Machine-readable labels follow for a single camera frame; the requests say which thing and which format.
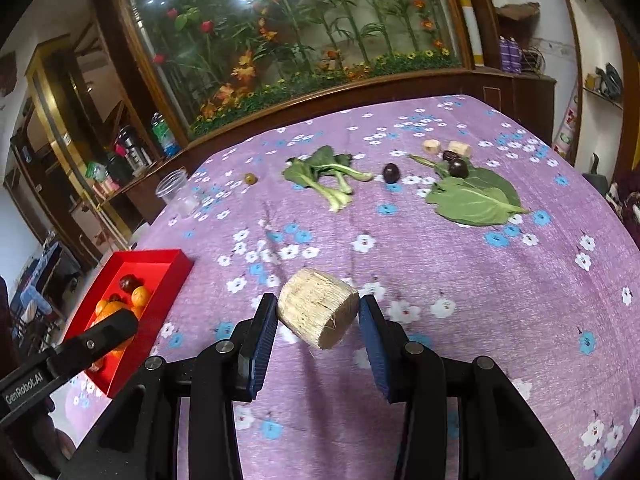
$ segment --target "red box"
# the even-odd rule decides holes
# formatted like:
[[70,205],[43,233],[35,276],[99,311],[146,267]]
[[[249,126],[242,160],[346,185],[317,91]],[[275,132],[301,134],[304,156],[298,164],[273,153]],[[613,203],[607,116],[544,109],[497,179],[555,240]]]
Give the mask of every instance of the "red box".
[[123,292],[118,284],[126,274],[133,274],[142,280],[151,292],[151,298],[140,318],[138,333],[122,355],[118,357],[109,353],[99,372],[84,372],[107,397],[113,398],[148,357],[191,267],[193,262],[180,249],[119,251],[109,258],[84,295],[66,330],[65,340],[81,334],[91,326],[95,319],[95,305],[111,294],[118,294],[124,303],[132,306],[131,296]]

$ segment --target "floral tablecloth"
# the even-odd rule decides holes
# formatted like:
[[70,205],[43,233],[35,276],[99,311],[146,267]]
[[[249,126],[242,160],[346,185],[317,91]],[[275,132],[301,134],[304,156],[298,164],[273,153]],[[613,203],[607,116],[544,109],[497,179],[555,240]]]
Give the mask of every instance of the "floral tablecloth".
[[[488,228],[438,216],[424,202],[433,171],[405,157],[430,138],[471,145],[473,163],[507,178],[532,212]],[[352,182],[354,202],[338,214],[281,175],[288,158],[324,144],[378,175]],[[401,170],[396,184],[379,175],[389,162]],[[179,247],[195,260],[153,353],[197,355],[251,317],[262,293],[313,266],[374,294],[438,354],[493,357],[577,479],[600,476],[638,419],[640,253],[580,175],[480,101],[393,102],[270,130],[213,155],[190,186],[202,208],[189,219],[165,210],[138,246]],[[235,406],[244,477],[392,478],[403,407],[383,400],[369,368],[356,326],[335,349],[316,351],[281,325],[264,389]],[[107,402],[84,375],[74,379],[66,412],[80,435]],[[450,478],[457,436],[452,412]],[[185,439],[183,431],[180,480]]]

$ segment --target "red flower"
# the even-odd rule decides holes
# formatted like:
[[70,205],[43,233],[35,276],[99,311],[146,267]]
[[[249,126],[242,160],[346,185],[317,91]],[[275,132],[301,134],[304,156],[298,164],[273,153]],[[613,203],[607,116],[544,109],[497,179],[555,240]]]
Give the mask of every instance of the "red flower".
[[213,22],[209,20],[208,22],[202,22],[200,24],[200,30],[205,34],[210,34],[213,32]]

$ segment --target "metal screw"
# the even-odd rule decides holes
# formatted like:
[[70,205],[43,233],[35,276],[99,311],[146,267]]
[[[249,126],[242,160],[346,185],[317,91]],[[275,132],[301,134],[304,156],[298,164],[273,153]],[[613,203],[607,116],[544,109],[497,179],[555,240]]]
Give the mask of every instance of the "metal screw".
[[229,339],[223,339],[216,343],[216,351],[219,354],[228,354],[234,349],[234,344]]
[[162,366],[162,358],[157,355],[152,355],[145,361],[145,368],[147,370],[158,370]]
[[409,341],[406,345],[404,345],[404,349],[407,351],[407,353],[415,355],[424,352],[424,346],[422,346],[417,341]]
[[491,370],[494,367],[494,360],[486,355],[481,355],[476,362],[482,370]]

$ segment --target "clear plastic cup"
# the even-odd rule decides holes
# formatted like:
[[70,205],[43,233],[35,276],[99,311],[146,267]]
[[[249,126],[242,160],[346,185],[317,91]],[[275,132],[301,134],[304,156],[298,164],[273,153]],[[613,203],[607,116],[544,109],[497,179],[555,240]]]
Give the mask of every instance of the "clear plastic cup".
[[188,218],[200,206],[198,197],[187,190],[187,170],[180,168],[169,173],[156,187],[156,196],[164,200],[167,205],[173,205],[182,218]]

